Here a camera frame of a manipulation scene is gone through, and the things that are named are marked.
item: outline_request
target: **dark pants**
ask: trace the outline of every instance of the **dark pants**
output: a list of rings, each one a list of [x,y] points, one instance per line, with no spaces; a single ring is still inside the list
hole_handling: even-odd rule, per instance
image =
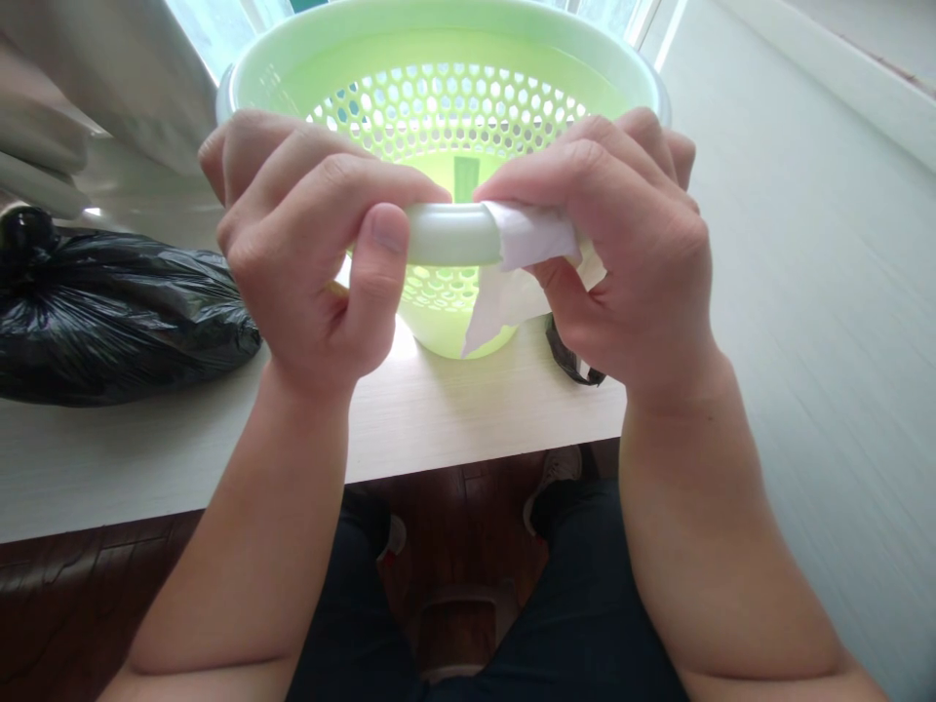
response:
[[[531,520],[549,563],[520,617],[480,674],[429,686],[374,565],[390,514],[346,490],[288,701],[686,700],[637,592],[617,483],[553,483]]]

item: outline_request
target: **plastic basket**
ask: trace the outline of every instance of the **plastic basket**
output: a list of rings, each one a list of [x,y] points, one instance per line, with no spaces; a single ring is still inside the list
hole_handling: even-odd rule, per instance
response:
[[[225,75],[219,121],[240,107],[305,118],[383,159],[419,168],[470,203],[506,160],[547,146],[587,114],[669,103],[629,46],[525,0],[345,0],[259,37]],[[459,358],[478,266],[499,239],[478,205],[414,208],[400,314],[416,339]],[[471,354],[503,346],[514,329]]]

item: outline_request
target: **wooden floor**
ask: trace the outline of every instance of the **wooden floor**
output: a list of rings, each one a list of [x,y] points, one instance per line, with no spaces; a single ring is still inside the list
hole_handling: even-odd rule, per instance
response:
[[[368,484],[407,524],[407,548],[381,566],[400,621],[452,583],[512,579],[520,604],[527,600],[547,558],[521,520],[542,459],[532,453]],[[96,699],[200,517],[190,512],[0,545],[0,700]],[[473,638],[468,648],[492,648],[492,634],[457,624],[466,616],[486,615],[456,607],[436,624],[453,636],[466,632]]]

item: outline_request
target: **white sneaker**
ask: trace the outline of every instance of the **white sneaker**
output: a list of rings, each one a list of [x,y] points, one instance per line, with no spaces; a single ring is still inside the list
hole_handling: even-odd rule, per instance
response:
[[[526,499],[524,503],[524,525],[526,530],[533,536],[536,535],[536,529],[529,522],[529,516],[533,512],[533,502],[539,496],[539,493],[559,480],[579,480],[582,477],[582,452],[578,446],[552,448],[546,451],[546,458],[543,461],[543,478],[539,481],[539,486],[533,491],[533,494]]]
[[[407,526],[403,523],[403,520],[400,519],[397,515],[390,515],[390,536],[387,538],[387,545],[383,547],[383,551],[380,552],[380,555],[377,556],[377,562],[380,563],[388,554],[393,554],[393,557],[399,556],[400,552],[403,551],[403,547],[407,545]]]

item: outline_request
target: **table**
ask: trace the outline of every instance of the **table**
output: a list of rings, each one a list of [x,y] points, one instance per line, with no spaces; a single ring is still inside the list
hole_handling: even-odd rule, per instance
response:
[[[839,99],[848,86],[801,67],[821,60],[815,43],[787,56],[771,44],[782,37],[767,41],[734,14],[739,5],[689,0],[664,42],[675,126],[699,145],[691,190],[712,230],[716,333],[781,528],[843,639],[894,699],[931,699],[936,174],[924,164],[936,135],[905,119],[916,130],[909,154],[879,130],[893,114],[876,127]],[[211,241],[218,211],[196,182],[141,168],[118,187],[97,175],[96,203],[137,229]],[[348,479],[614,436],[623,388],[568,381],[541,324],[470,363],[398,333],[355,397]],[[0,403],[0,540],[205,506],[262,362],[125,408]]]

